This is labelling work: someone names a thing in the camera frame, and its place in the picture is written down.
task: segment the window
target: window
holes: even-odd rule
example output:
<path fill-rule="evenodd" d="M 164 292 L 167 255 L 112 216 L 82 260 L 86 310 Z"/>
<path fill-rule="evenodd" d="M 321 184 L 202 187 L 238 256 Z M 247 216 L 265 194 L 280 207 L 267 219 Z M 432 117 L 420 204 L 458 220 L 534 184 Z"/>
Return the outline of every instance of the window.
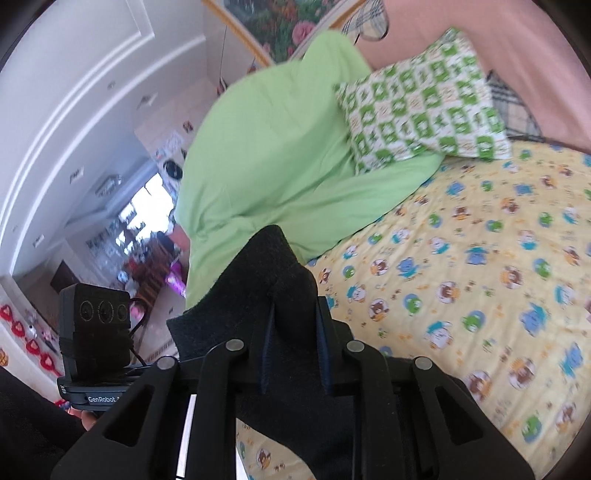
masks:
<path fill-rule="evenodd" d="M 173 206 L 172 198 L 164 189 L 162 177 L 156 174 L 134 195 L 119 214 L 119 218 L 130 219 L 128 228 L 138 231 L 135 238 L 142 240 L 149 238 L 152 232 L 168 230 L 168 214 Z M 121 233 L 117 244 L 123 247 L 125 242 L 125 235 Z"/>

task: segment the red paper decoration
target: red paper decoration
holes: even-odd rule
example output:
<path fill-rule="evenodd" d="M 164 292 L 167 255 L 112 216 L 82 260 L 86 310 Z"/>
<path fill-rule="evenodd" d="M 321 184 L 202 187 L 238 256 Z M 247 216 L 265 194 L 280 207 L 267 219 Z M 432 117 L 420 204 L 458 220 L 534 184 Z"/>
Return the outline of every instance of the red paper decoration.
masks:
<path fill-rule="evenodd" d="M 19 338 L 25 338 L 25 327 L 22 326 L 21 322 L 13 321 L 12 327 L 10 328 L 15 336 Z"/>
<path fill-rule="evenodd" d="M 56 400 L 54 402 L 55 405 L 57 405 L 58 407 L 60 407 L 63 410 L 67 410 L 66 407 L 70 407 L 70 403 L 66 400 L 64 400 L 63 398 L 60 398 L 59 400 Z"/>
<path fill-rule="evenodd" d="M 51 356 L 49 355 L 49 353 L 45 353 L 45 352 L 42 353 L 41 354 L 41 359 L 39 360 L 39 363 L 48 372 L 55 372 L 56 371 L 56 365 L 53 362 L 53 358 L 51 358 Z"/>
<path fill-rule="evenodd" d="M 36 340 L 29 340 L 25 346 L 27 347 L 27 352 L 32 353 L 33 355 L 41 354 L 41 349 Z"/>
<path fill-rule="evenodd" d="M 7 322 L 11 322 L 14 320 L 12 316 L 12 308 L 8 304 L 4 304 L 0 307 L 0 317 L 2 317 Z"/>

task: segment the hand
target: hand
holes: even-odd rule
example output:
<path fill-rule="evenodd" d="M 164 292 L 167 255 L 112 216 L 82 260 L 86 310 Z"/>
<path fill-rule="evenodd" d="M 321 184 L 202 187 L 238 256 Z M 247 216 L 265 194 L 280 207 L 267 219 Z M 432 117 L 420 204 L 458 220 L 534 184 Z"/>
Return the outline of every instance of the hand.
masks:
<path fill-rule="evenodd" d="M 70 407 L 68 413 L 81 419 L 82 426 L 85 428 L 87 432 L 95 425 L 97 420 L 97 418 L 91 411 L 76 410 L 75 408 Z"/>

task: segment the light green fabric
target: light green fabric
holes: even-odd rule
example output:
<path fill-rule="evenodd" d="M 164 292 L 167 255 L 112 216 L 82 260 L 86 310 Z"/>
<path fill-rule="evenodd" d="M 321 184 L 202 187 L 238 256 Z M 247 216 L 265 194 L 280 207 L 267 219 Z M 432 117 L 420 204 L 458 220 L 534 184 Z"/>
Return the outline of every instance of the light green fabric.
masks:
<path fill-rule="evenodd" d="M 301 61 L 231 86 L 204 120 L 184 166 L 176 219 L 191 239 L 187 307 L 248 239 L 279 225 L 307 262 L 399 204 L 443 156 L 355 176 L 333 85 L 369 73 L 339 33 L 319 35 Z"/>
<path fill-rule="evenodd" d="M 505 125 L 476 52 L 455 28 L 416 57 L 342 83 L 336 96 L 360 173 L 425 150 L 511 158 Z"/>

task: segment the black cable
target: black cable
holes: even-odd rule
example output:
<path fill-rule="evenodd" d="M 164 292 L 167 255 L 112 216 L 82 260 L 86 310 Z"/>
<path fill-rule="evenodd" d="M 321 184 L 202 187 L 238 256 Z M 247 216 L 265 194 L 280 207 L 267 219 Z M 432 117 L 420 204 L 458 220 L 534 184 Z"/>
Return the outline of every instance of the black cable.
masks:
<path fill-rule="evenodd" d="M 141 299 L 139 297 L 134 297 L 129 301 L 129 304 L 131 305 L 134 302 L 138 302 L 140 303 L 143 307 L 144 307 L 144 316 L 141 318 L 141 320 L 135 325 L 135 327 L 133 327 L 129 333 L 129 337 L 133 337 L 134 333 L 137 332 L 137 330 L 139 329 L 139 327 L 143 326 L 149 318 L 149 314 L 148 314 L 148 302 L 146 302 L 144 299 Z"/>
<path fill-rule="evenodd" d="M 143 367 L 148 366 L 148 364 L 144 361 L 143 358 L 140 357 L 139 353 L 136 352 L 132 346 L 129 347 L 129 350 L 131 350 L 131 353 L 134 354 L 134 356 L 139 360 L 139 363 L 141 363 Z"/>

